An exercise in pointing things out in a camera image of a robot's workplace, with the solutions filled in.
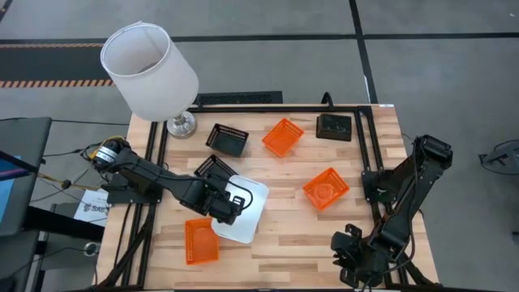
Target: white tray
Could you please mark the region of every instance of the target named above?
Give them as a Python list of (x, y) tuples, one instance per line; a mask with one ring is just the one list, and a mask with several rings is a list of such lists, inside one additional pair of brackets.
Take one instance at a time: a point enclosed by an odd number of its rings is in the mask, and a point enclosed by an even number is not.
[[(268, 188), (263, 183), (255, 182), (241, 175), (233, 175), (229, 181), (251, 191), (254, 199), (252, 200), (251, 206), (242, 211), (242, 215), (236, 218), (233, 225), (218, 223), (216, 219), (212, 219), (211, 227), (214, 232), (222, 238), (231, 239), (239, 243), (250, 243), (254, 238), (261, 212), (267, 201)], [(251, 201), (251, 195), (249, 195), (248, 192), (230, 183), (227, 183), (225, 190), (230, 193), (231, 201), (236, 195), (245, 199), (244, 206), (247, 206)]]

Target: orange plastic basket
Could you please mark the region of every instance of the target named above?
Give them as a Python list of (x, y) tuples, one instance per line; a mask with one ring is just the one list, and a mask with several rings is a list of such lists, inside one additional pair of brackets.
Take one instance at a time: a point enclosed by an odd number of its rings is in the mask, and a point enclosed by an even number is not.
[(270, 151), (283, 157), (301, 138), (303, 130), (283, 118), (266, 136), (263, 143)]
[(302, 189), (314, 206), (323, 211), (344, 195), (350, 187), (333, 168), (329, 168), (304, 185)]
[(218, 236), (212, 231), (211, 218), (186, 221), (186, 264), (218, 260)]

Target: hazard tape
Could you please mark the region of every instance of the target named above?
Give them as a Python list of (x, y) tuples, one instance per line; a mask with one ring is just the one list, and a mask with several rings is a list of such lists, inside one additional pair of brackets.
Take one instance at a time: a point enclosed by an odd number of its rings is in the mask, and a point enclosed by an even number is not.
[(0, 49), (44, 49), (44, 48), (100, 48), (104, 44), (6, 44)]
[(111, 79), (1, 81), (0, 88), (71, 88), (115, 86)]

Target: silver lamp base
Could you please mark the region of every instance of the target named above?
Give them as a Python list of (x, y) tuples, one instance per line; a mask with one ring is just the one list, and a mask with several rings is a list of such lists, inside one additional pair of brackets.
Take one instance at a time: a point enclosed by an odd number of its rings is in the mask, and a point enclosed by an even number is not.
[(177, 139), (189, 138), (196, 132), (195, 116), (188, 111), (170, 118), (167, 124), (169, 133)]

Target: wooden table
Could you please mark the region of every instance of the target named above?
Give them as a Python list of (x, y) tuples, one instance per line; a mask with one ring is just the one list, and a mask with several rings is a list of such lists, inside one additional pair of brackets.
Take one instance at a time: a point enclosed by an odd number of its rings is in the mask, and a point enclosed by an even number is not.
[[(378, 105), (373, 105), (372, 109), (384, 166), (395, 167), (407, 157), (396, 110)], [(200, 215), (181, 206), (166, 191), (157, 209), (146, 289), (349, 288), (339, 281), (341, 268), (332, 264), (330, 241), (333, 233), (344, 231), (346, 223), (362, 228), (364, 234), (373, 228), (371, 209), (363, 199), (360, 179), (363, 166), (358, 134), (353, 125), (351, 142), (317, 139), (315, 119), (318, 115), (196, 114), (198, 130), (191, 138), (168, 138), (165, 162), (169, 170), (176, 174), (192, 174), (208, 156), (215, 153), (239, 174), (266, 184), (270, 194), (252, 243), (241, 244), (220, 238), (219, 261), (187, 266), (184, 221)], [(277, 158), (264, 147), (261, 140), (282, 118), (289, 118), (305, 133), (287, 157)], [(205, 146), (215, 122), (250, 133), (241, 158), (229, 157)], [(141, 156), (146, 149), (149, 127), (149, 122), (132, 117), (127, 138)], [(366, 123), (364, 131), (374, 165)], [(157, 134), (154, 160), (157, 158), (159, 139), (160, 134)], [(351, 189), (329, 208), (318, 212), (303, 194), (302, 186), (328, 167), (337, 170)], [(100, 279), (113, 267), (125, 211), (126, 206), (110, 210), (97, 265)], [(122, 251), (129, 238), (130, 224), (131, 216)], [(418, 214), (413, 224), (417, 247), (414, 263), (426, 277), (437, 281), (422, 216)], [(138, 265), (139, 261), (135, 260), (131, 283), (136, 281)]]

